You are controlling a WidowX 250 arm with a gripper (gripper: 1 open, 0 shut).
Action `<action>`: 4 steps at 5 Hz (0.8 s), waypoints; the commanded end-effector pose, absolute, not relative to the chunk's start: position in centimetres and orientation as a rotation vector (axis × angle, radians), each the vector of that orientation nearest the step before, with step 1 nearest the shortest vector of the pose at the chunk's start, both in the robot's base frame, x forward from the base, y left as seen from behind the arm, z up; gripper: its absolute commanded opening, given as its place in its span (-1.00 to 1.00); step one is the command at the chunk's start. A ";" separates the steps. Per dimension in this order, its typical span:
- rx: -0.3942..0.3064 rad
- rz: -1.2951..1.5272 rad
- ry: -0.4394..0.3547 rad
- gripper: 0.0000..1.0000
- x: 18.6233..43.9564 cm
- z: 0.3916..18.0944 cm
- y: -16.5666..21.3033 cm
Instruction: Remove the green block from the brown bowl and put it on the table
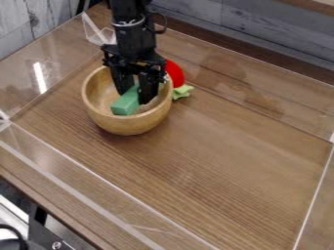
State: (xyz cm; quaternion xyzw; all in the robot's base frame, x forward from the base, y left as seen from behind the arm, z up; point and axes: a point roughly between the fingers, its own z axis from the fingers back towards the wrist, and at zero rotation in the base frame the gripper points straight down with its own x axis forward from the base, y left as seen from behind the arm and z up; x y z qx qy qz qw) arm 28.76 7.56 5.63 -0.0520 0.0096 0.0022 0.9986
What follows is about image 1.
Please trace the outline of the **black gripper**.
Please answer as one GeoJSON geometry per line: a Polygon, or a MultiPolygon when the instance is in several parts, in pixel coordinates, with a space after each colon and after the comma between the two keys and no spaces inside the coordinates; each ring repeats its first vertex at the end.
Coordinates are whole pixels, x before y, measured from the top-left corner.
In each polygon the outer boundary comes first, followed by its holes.
{"type": "Polygon", "coordinates": [[[156,53],[157,30],[152,20],[113,21],[116,42],[101,45],[102,64],[109,67],[118,95],[133,87],[138,76],[138,103],[148,104],[156,97],[158,84],[165,79],[165,59],[156,53]]]}

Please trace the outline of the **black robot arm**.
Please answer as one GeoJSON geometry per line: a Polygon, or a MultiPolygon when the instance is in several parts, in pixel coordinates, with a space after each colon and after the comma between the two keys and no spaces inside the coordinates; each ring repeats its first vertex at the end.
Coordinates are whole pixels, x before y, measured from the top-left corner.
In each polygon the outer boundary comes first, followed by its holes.
{"type": "Polygon", "coordinates": [[[157,95],[158,84],[165,79],[166,60],[156,53],[156,36],[166,31],[154,28],[153,16],[146,8],[152,0],[108,0],[112,11],[112,27],[116,43],[104,43],[102,64],[110,70],[117,93],[124,95],[138,79],[138,103],[148,104],[157,95]]]}

